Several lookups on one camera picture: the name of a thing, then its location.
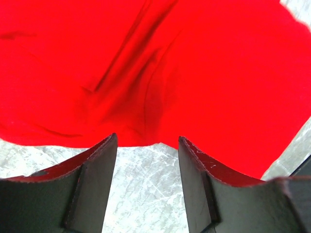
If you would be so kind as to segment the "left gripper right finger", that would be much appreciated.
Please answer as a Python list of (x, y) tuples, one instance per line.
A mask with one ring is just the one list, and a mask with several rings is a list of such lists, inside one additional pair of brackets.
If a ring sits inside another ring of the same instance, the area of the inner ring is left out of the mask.
[(191, 233), (308, 233), (311, 179), (262, 181), (239, 173), (180, 137), (178, 159)]

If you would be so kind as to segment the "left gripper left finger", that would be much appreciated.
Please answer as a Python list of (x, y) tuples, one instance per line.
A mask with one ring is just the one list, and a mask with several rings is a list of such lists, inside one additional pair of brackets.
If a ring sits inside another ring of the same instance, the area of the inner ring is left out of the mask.
[(3, 233), (100, 233), (103, 228), (118, 139), (30, 176), (0, 181)]

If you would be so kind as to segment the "red t shirt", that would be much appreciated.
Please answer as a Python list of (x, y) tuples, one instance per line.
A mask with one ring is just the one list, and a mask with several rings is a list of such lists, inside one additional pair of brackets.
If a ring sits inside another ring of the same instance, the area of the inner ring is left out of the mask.
[(311, 33), (277, 0), (3, 0), (0, 136), (185, 136), (260, 178), (311, 116)]

